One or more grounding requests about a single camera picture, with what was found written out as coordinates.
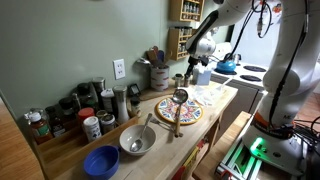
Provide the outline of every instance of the electrical outlet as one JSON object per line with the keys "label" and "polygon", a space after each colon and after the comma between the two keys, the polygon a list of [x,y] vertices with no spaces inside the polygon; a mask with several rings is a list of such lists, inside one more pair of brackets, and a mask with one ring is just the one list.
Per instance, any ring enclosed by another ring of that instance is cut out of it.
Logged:
{"label": "electrical outlet", "polygon": [[113,61],[114,75],[116,79],[126,77],[126,71],[124,68],[124,60],[118,59]]}

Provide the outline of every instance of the red lid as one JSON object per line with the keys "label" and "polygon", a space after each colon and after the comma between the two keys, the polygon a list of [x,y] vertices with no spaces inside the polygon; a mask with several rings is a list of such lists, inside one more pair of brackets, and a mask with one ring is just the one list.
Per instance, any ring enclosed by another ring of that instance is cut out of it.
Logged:
{"label": "red lid", "polygon": [[90,116],[94,116],[93,108],[83,108],[78,112],[79,119],[85,120]]}

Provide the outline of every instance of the green light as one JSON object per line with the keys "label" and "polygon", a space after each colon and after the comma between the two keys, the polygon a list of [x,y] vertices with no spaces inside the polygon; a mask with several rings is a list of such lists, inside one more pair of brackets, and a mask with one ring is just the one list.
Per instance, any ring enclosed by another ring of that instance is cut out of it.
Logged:
{"label": "green light", "polygon": [[257,149],[257,146],[263,141],[263,139],[261,137],[258,137],[254,143],[252,144],[252,146],[250,147],[251,151],[255,151]]}

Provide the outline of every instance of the white stove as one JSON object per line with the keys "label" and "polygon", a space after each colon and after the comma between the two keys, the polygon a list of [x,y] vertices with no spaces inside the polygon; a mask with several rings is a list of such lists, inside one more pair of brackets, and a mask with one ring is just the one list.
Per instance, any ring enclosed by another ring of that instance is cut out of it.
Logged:
{"label": "white stove", "polygon": [[[221,135],[227,130],[235,118],[240,114],[241,111],[248,112],[253,114],[256,110],[260,99],[263,96],[264,87],[263,87],[263,76],[268,70],[267,67],[257,66],[253,64],[243,63],[240,61],[240,66],[237,66],[235,69],[235,75],[225,75],[214,71],[216,68],[217,62],[211,62],[208,66],[211,68],[211,81],[224,83],[229,78],[233,78],[227,86],[231,86],[238,89],[238,93],[230,105],[225,109],[221,123],[220,130],[217,134],[216,140],[218,140]],[[246,66],[255,66],[264,69],[264,72],[255,72],[247,70],[244,67]],[[260,81],[249,81],[242,78],[244,75],[254,76]]]}
{"label": "white stove", "polygon": [[[229,78],[233,78],[231,82],[234,82],[234,83],[237,83],[237,84],[240,84],[243,86],[255,88],[255,89],[258,89],[261,91],[264,90],[262,80],[263,80],[263,76],[265,75],[266,71],[268,70],[267,67],[240,62],[240,66],[237,66],[235,69],[235,72],[237,73],[236,75],[225,75],[225,74],[221,74],[221,73],[214,71],[214,69],[216,68],[216,65],[217,65],[216,62],[210,63],[210,67],[212,69],[211,70],[211,80],[214,81],[215,78],[219,78],[222,80],[227,80]],[[245,66],[259,67],[259,68],[264,69],[265,71],[264,72],[255,72],[255,71],[245,69],[244,68]],[[243,75],[250,75],[250,76],[257,77],[260,79],[260,81],[245,80],[245,79],[241,78],[241,76],[243,76]]]}

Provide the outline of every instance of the plate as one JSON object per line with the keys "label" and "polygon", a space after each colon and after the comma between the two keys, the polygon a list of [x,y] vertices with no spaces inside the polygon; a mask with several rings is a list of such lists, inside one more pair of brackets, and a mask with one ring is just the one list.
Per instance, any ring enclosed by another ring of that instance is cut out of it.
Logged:
{"label": "plate", "polygon": [[[172,98],[165,98],[157,104],[156,110],[163,119],[174,123],[178,106],[178,104],[172,101]],[[203,110],[200,105],[195,101],[188,99],[181,105],[180,124],[196,123],[201,118],[202,114]]]}

